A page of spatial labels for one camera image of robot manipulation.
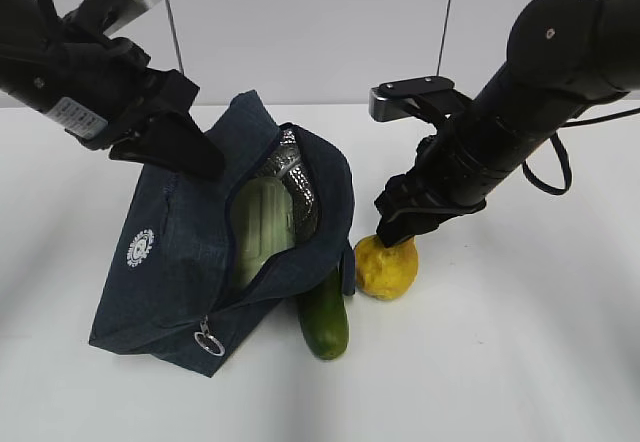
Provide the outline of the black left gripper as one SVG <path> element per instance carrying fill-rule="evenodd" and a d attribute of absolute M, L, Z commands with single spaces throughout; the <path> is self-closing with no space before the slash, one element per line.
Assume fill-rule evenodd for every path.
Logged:
<path fill-rule="evenodd" d="M 137 44 L 66 42 L 52 53 L 49 119 L 90 150 L 217 180 L 222 151 L 188 115 L 199 87 L 176 69 L 157 70 Z"/>

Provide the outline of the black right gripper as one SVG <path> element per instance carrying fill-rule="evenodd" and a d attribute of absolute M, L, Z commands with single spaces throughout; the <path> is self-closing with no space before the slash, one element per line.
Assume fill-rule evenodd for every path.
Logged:
<path fill-rule="evenodd" d="M 395 247 L 484 210 L 487 197 L 488 139 L 443 129 L 420 141 L 413 166 L 391 177 L 375 199 L 376 234 L 386 248 Z"/>

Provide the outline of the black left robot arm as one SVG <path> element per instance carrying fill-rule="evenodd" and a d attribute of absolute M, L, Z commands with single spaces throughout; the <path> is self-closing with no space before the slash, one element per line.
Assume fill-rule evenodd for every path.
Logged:
<path fill-rule="evenodd" d="M 190 115 L 198 86 L 117 34 L 168 1 L 82 0 L 59 16 L 53 0 L 1 0 L 2 92 L 112 160 L 217 179 L 224 155 Z"/>

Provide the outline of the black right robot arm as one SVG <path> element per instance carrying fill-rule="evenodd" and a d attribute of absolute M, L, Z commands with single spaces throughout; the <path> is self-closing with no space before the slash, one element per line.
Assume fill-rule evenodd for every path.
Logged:
<path fill-rule="evenodd" d="M 440 76 L 384 82 L 373 119 L 414 117 L 435 133 L 377 197 L 387 247 L 484 209 L 488 195 L 569 120 L 639 87 L 639 0 L 532 0 L 516 19 L 506 59 L 467 97 Z"/>

